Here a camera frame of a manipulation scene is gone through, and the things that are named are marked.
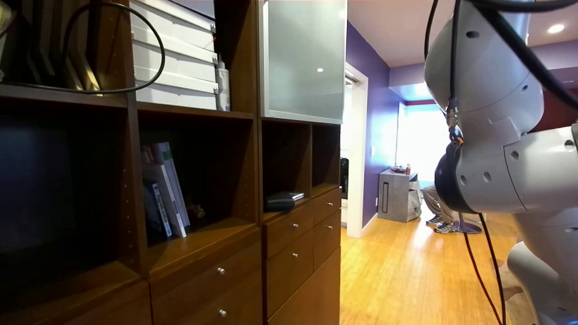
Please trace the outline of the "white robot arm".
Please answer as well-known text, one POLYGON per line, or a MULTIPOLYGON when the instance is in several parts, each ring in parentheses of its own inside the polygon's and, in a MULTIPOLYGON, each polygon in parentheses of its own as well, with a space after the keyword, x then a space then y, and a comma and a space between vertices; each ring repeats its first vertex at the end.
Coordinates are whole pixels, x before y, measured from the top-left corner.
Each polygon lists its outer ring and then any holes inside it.
POLYGON ((578 323, 576 126, 538 126, 544 93, 562 88, 527 48, 533 12, 576 0, 455 0, 424 79, 443 106, 450 144, 435 189, 455 211, 509 212, 522 239, 508 256, 538 325, 578 323))

